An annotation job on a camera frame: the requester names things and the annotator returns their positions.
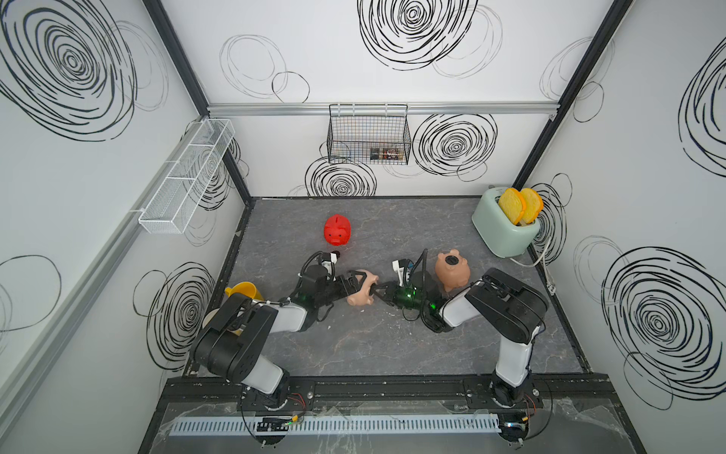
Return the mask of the light pink piggy bank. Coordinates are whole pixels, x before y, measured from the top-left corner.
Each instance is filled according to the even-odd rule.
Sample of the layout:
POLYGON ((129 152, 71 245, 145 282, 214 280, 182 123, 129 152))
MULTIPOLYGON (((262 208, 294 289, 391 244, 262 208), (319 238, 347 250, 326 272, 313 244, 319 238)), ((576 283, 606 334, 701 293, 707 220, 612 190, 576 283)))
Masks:
POLYGON ((379 276, 367 270, 351 272, 349 282, 354 285, 354 292, 346 297, 350 306, 370 306, 374 303, 372 292, 379 283, 379 276))

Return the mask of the red piggy bank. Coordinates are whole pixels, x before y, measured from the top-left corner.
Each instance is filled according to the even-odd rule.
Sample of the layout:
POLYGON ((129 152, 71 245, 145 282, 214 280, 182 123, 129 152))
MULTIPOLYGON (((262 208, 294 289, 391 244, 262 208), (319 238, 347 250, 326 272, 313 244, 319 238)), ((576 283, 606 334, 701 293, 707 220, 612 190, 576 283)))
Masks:
POLYGON ((346 217, 336 214, 327 221, 323 227, 323 237, 333 246, 347 245, 352 236, 352 225, 346 217))

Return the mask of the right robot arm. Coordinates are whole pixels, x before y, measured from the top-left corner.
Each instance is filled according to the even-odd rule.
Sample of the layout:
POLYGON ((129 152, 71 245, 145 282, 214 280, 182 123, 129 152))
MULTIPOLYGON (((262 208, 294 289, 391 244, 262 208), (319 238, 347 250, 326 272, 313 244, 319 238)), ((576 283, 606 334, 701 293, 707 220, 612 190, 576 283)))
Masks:
POLYGON ((531 383, 531 356, 546 330, 545 297, 496 268, 447 297, 429 272, 405 272, 399 281, 372 286, 372 293, 401 310, 414 309, 434 333, 444 333, 474 319, 484 319, 500 336, 490 392, 495 403, 512 408, 525 399, 531 383))

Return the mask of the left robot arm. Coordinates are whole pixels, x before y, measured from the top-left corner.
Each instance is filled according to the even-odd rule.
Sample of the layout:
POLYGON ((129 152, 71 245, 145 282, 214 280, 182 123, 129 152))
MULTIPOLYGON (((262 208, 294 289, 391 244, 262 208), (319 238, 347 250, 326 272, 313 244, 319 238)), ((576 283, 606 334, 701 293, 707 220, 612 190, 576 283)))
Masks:
POLYGON ((191 359, 215 376, 264 395, 275 407, 287 399, 289 372, 262 355, 271 334, 303 332, 324 320, 320 311, 344 299, 351 306, 374 302, 379 277, 367 270, 333 274, 334 264, 308 265, 291 295, 278 302, 231 294, 202 327, 191 359))

